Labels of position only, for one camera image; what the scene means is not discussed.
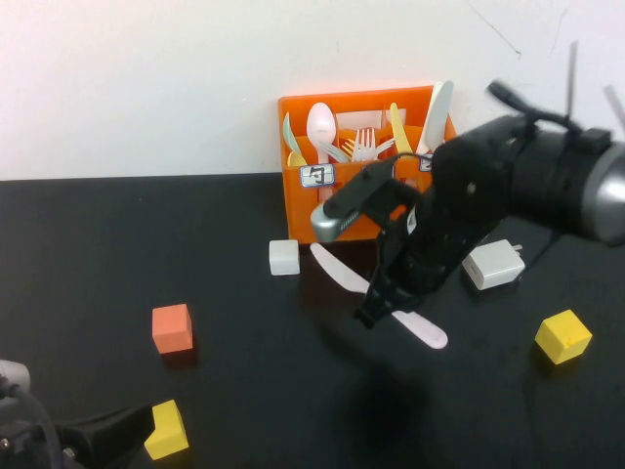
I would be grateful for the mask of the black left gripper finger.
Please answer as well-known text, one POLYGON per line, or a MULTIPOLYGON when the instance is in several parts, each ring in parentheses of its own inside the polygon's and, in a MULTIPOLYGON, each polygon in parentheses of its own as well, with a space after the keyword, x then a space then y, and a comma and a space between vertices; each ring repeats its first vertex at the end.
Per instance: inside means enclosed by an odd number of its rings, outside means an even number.
POLYGON ((99 424, 98 433, 108 436, 135 436, 147 438, 154 431, 150 405, 127 407, 106 414, 99 424))
POLYGON ((138 447, 141 447, 147 438, 139 438, 135 436, 108 436, 104 435, 103 439, 103 453, 104 458, 120 458, 138 447))

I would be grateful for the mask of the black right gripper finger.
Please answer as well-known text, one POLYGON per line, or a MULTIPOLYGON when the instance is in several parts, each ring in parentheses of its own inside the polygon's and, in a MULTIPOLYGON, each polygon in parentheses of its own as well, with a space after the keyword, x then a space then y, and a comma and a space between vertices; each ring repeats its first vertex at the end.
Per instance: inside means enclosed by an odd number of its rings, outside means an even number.
POLYGON ((417 312, 425 300, 424 294, 399 292, 393 298, 393 310, 405 313, 417 312))
POLYGON ((356 308, 354 317, 366 328, 373 328, 377 322, 389 316, 395 310, 388 288, 379 281, 372 282, 364 299, 356 308))

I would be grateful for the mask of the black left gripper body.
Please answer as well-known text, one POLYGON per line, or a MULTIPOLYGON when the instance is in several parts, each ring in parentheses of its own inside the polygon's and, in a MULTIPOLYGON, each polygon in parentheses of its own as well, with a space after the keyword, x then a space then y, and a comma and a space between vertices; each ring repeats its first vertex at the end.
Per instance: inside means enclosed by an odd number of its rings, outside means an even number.
MULTIPOLYGON (((62 453, 62 468, 105 468, 85 435, 66 426, 55 427, 62 453)), ((40 424, 16 420, 1 425, 2 468, 51 468, 48 442, 40 424)))

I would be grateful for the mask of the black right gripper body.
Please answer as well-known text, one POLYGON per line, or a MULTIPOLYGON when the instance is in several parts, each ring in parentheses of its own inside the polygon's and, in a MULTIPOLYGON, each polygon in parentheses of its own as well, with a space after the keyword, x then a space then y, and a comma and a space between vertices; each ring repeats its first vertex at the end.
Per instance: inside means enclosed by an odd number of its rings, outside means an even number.
POLYGON ((448 276, 498 225, 469 220, 440 202, 423 202, 391 223, 379 242, 376 288, 391 299, 421 298, 448 276))

